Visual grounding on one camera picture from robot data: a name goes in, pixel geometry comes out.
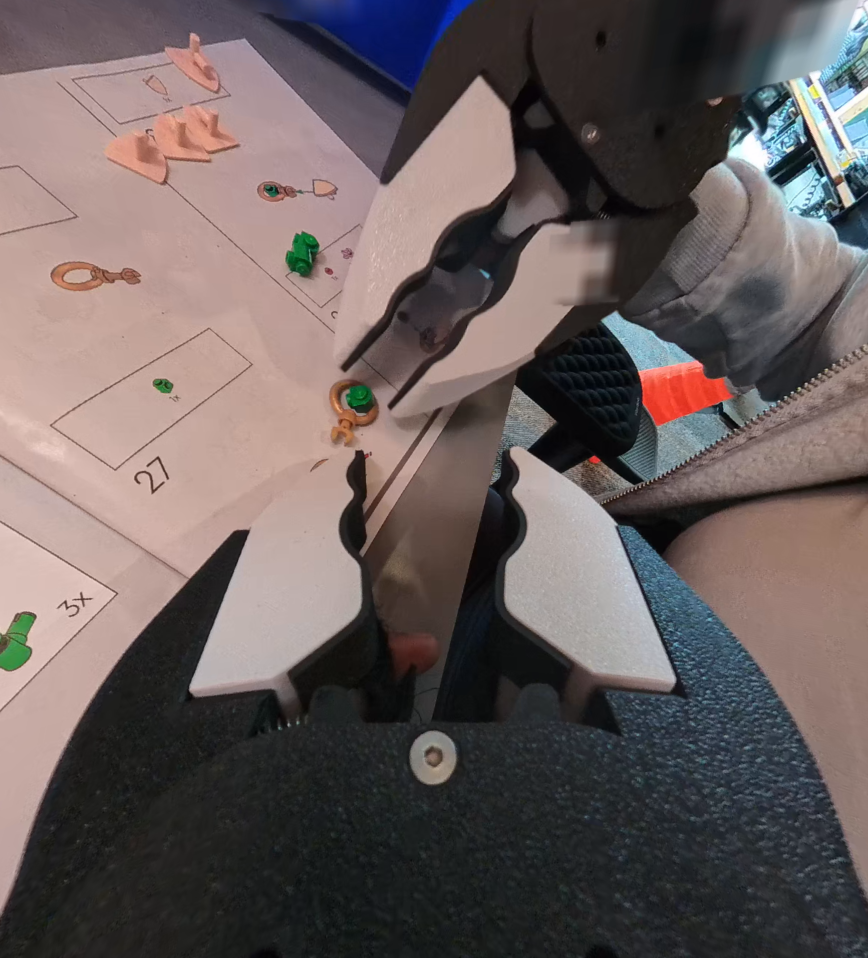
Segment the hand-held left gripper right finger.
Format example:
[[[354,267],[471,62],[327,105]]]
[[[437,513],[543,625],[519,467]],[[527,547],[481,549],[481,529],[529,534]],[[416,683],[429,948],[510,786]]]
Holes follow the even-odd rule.
[[[674,666],[607,511],[521,448],[505,452],[501,497],[512,535],[494,591],[501,676],[549,685],[568,720],[600,692],[673,693]]]

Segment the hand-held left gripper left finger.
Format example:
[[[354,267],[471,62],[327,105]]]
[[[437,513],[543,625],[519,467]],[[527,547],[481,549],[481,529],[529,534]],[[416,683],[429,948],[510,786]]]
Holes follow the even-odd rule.
[[[273,693],[298,717],[325,686],[354,689],[376,663],[366,456],[337,452],[277,476],[253,521],[188,691]]]

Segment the blue plastic bin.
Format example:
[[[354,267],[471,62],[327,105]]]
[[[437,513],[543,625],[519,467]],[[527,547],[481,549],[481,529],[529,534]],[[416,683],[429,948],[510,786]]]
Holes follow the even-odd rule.
[[[469,1],[266,1],[264,13],[320,31],[405,90]]]

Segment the white instruction booklet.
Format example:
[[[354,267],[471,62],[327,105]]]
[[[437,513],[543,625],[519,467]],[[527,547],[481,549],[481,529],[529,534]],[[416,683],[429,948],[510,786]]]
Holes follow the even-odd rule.
[[[337,449],[376,179],[247,40],[204,52],[218,93],[163,52],[0,76],[0,911],[107,670],[279,473]],[[104,155],[188,104],[240,146],[164,185]]]

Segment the pink petal toy piece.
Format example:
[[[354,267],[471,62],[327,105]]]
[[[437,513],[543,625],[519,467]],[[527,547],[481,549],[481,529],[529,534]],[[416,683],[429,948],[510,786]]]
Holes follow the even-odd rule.
[[[164,54],[192,82],[211,93],[221,86],[219,74],[202,50],[200,37],[191,32],[187,47],[166,46]]]
[[[164,158],[171,161],[210,162],[211,154],[193,138],[187,123],[173,114],[158,116],[153,125],[154,141]]]
[[[156,141],[144,131],[132,131],[116,137],[104,150],[111,162],[164,185],[167,181],[167,160]]]
[[[219,113],[213,108],[188,104],[183,110],[183,120],[192,142],[211,156],[240,146],[236,137],[221,126]]]

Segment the person's beige hoodie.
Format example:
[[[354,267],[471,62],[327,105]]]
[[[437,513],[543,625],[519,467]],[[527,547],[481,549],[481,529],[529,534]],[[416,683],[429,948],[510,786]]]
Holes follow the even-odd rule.
[[[792,713],[868,896],[868,342],[603,505],[685,527],[667,561]]]

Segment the orange safety cone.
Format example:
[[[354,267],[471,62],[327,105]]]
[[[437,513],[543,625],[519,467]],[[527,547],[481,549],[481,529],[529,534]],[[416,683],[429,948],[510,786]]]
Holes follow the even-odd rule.
[[[697,360],[640,372],[643,407],[658,427],[734,397],[727,380],[707,377]]]

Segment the person's right forearm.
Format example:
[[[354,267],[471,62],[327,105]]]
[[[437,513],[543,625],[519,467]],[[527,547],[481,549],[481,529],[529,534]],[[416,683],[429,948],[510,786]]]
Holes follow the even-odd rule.
[[[778,401],[868,343],[868,250],[787,209],[782,192],[728,158],[691,198],[696,216],[619,308],[726,378]]]

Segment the black mesh office chair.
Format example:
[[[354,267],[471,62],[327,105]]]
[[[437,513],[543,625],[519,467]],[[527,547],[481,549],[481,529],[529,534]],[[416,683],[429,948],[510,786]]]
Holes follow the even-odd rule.
[[[638,485],[657,474],[657,429],[636,364],[604,322],[523,366],[517,388],[553,418],[530,453],[559,473],[595,458]]]

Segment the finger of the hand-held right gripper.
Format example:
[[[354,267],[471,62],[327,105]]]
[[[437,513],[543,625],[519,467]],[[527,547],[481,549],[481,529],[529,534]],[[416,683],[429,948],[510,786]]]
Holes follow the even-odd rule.
[[[409,377],[392,414],[410,418],[459,402],[594,328],[618,303],[618,246],[607,221],[527,230],[502,258],[488,298]]]
[[[334,358],[348,370],[388,328],[398,300],[430,273],[447,235],[512,185],[509,107],[474,78],[392,179],[381,184],[344,282]]]

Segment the gold ring clip toy piece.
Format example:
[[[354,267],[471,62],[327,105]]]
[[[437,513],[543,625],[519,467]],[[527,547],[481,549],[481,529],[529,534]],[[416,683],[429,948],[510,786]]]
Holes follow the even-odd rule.
[[[379,406],[373,391],[374,405],[366,415],[357,415],[347,406],[346,393],[351,386],[358,384],[368,386],[360,380],[348,378],[333,383],[328,392],[328,402],[336,419],[335,425],[330,430],[331,441],[334,444],[343,444],[347,448],[354,443],[356,430],[372,425],[379,416]]]

